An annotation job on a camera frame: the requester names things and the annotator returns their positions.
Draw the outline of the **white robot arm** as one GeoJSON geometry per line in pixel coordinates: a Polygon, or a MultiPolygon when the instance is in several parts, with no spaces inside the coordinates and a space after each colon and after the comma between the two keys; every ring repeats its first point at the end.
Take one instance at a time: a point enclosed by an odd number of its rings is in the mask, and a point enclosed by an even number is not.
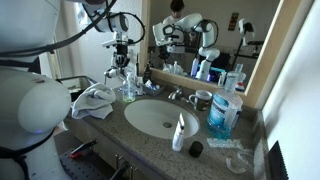
{"type": "MultiPolygon", "coordinates": [[[[44,52],[81,35],[53,41],[63,0],[0,0],[0,178],[71,180],[61,165],[53,132],[69,112],[71,95],[61,83],[30,72],[44,52]]],[[[100,31],[117,0],[67,0],[83,4],[100,31]]]]}

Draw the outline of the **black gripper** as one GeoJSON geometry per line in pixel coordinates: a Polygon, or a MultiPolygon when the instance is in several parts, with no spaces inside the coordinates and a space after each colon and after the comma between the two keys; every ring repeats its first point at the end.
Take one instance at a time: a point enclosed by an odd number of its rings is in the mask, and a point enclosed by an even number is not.
{"type": "Polygon", "coordinates": [[[130,58],[128,57],[128,47],[126,45],[117,45],[115,51],[115,63],[116,63],[116,74],[120,74],[121,68],[124,68],[124,75],[127,75],[130,72],[129,68],[129,61],[130,58]]]}

